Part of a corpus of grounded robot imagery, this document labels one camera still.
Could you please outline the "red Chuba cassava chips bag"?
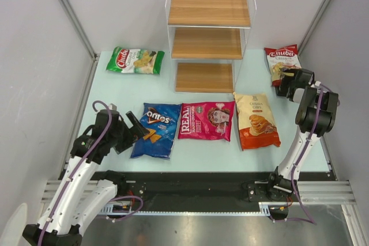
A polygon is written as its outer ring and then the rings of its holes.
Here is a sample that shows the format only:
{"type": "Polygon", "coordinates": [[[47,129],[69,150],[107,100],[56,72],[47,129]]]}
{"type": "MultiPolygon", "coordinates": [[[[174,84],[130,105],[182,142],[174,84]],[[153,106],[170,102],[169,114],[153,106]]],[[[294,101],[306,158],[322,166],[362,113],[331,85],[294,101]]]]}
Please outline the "red Chuba cassava chips bag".
{"type": "Polygon", "coordinates": [[[301,69],[296,44],[281,48],[264,48],[266,61],[271,74],[272,86],[278,87],[284,77],[284,71],[289,69],[301,69]]]}

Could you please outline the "orange beige cassava chips bag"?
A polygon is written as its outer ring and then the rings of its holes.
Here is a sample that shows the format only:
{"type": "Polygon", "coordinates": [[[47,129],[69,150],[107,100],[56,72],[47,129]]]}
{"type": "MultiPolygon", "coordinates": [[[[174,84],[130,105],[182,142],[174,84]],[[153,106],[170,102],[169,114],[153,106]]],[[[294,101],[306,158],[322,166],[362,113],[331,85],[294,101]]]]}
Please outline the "orange beige cassava chips bag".
{"type": "Polygon", "coordinates": [[[233,93],[242,150],[281,145],[266,94],[233,93]]]}

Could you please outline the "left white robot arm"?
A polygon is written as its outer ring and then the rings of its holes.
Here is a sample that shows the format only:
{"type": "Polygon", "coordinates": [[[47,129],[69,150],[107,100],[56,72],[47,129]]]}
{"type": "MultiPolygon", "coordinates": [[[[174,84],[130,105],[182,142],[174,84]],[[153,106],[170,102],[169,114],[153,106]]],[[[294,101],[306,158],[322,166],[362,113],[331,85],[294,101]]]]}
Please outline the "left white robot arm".
{"type": "Polygon", "coordinates": [[[65,174],[48,208],[37,223],[27,224],[22,236],[30,245],[80,245],[92,221],[110,202],[122,201],[128,206],[127,219],[143,208],[144,201],[129,191],[124,174],[106,171],[93,191],[82,195],[105,156],[112,149],[118,154],[132,147],[149,131],[132,112],[126,116],[105,105],[97,111],[95,123],[73,143],[65,174]]]}

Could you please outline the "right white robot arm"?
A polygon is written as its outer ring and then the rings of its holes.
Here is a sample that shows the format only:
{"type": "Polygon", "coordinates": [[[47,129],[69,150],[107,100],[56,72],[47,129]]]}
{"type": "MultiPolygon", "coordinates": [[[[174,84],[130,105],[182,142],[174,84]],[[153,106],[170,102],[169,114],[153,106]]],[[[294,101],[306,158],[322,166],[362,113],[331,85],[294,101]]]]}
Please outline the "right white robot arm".
{"type": "Polygon", "coordinates": [[[266,196],[272,201],[289,198],[296,191],[300,169],[312,147],[330,132],[336,120],[339,95],[307,69],[283,70],[278,94],[299,104],[296,135],[287,155],[269,175],[266,196]]]}

